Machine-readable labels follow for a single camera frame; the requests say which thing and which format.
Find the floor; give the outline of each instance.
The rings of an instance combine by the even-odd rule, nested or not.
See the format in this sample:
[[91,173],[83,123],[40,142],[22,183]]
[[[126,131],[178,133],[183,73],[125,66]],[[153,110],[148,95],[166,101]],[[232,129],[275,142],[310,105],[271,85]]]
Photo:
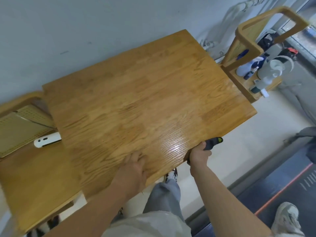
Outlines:
[[[224,143],[213,148],[208,166],[224,185],[229,186],[262,160],[283,147],[283,140],[311,124],[279,91],[269,92],[253,104],[258,114],[225,135]],[[178,168],[180,206],[186,219],[203,206],[202,199],[186,163]],[[153,185],[132,198],[124,207],[126,217],[142,213]],[[60,216],[65,219],[86,204],[81,195],[75,205]]]

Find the wall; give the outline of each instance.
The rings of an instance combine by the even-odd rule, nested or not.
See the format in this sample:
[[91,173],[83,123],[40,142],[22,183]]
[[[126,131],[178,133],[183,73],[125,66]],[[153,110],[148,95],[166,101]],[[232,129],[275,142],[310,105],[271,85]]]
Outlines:
[[182,29],[201,40],[241,1],[1,0],[0,104]]

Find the shoe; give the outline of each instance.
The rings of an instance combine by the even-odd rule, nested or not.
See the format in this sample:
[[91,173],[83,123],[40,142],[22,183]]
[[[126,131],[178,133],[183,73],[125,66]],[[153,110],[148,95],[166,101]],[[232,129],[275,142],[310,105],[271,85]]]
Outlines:
[[166,183],[169,179],[174,179],[178,183],[178,171],[177,168],[170,171],[168,174],[166,174]]
[[277,234],[297,234],[305,236],[298,222],[298,209],[295,205],[284,202],[277,211],[271,231]]

